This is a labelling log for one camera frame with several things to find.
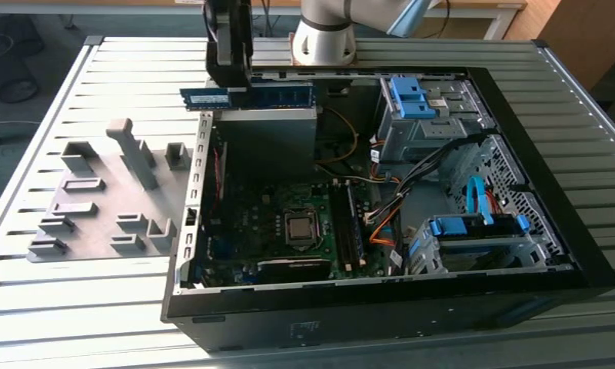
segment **ram slot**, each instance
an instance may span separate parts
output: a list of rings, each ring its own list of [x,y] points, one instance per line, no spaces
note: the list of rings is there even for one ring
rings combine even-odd
[[[360,219],[357,218],[356,213],[356,199],[352,195],[350,183],[346,182],[346,197],[348,197],[348,207],[350,209],[350,223],[352,223],[352,240],[356,248],[357,255],[357,264],[365,265],[365,246],[361,242],[361,229],[360,229]]]
[[[354,218],[352,218],[346,186],[342,184],[334,184],[329,187],[329,211],[332,214],[338,266],[344,271],[352,271],[352,269],[357,268],[360,262],[357,258]]]

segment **blue ram module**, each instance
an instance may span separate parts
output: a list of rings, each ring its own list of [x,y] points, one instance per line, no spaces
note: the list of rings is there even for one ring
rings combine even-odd
[[[232,103],[226,88],[183,88],[179,94],[189,111],[310,108],[314,105],[313,87],[309,85],[253,86],[244,105]]]

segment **slotted aluminum surface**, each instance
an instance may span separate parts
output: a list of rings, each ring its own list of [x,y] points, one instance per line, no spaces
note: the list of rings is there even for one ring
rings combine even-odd
[[[254,49],[257,65],[289,63],[286,41],[261,39]],[[362,39],[357,49],[364,65],[489,70],[615,268],[615,128],[549,52],[528,42],[398,39]],[[146,141],[193,140],[198,113],[178,89],[205,80],[204,50],[199,38],[106,38],[81,50],[0,200],[1,365],[615,367],[615,291],[504,331],[210,357],[158,321],[166,258],[26,262],[66,140],[102,135],[113,117],[129,117]]]

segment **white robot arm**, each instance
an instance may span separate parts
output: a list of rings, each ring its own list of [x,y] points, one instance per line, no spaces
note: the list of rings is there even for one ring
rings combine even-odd
[[[430,0],[302,0],[292,56],[301,65],[346,65],[356,54],[352,25],[409,37]]]

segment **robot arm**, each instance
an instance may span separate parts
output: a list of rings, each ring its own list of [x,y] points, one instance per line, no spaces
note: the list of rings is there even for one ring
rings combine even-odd
[[[352,24],[409,37],[430,0],[302,0],[292,56],[302,65],[346,65],[356,42]]]
[[[408,37],[430,0],[302,0],[292,56],[301,65],[346,65],[353,61],[358,23]],[[230,97],[246,99],[253,54],[249,0],[205,0],[206,71]]]

